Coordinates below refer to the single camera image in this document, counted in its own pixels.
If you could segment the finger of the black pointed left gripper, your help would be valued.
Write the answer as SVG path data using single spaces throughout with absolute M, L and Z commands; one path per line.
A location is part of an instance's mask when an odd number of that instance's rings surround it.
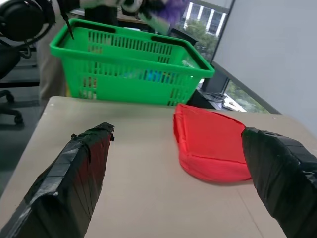
M 67 15 L 67 13 L 62 10 L 61 16 L 67 25 L 67 29 L 68 29 L 68 32 L 70 33 L 71 38 L 74 39 L 74 35 L 73 35 L 72 28 L 71 28 L 70 23 L 69 23 L 69 17 Z

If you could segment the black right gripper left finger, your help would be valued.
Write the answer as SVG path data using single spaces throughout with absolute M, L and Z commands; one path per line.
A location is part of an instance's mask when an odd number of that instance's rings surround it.
M 72 135 L 0 231 L 2 238 L 82 238 L 100 196 L 114 126 Z

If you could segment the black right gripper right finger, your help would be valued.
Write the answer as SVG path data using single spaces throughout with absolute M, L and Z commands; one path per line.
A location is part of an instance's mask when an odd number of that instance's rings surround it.
M 243 153 L 258 196 L 288 238 L 317 236 L 317 159 L 299 141 L 247 127 Z

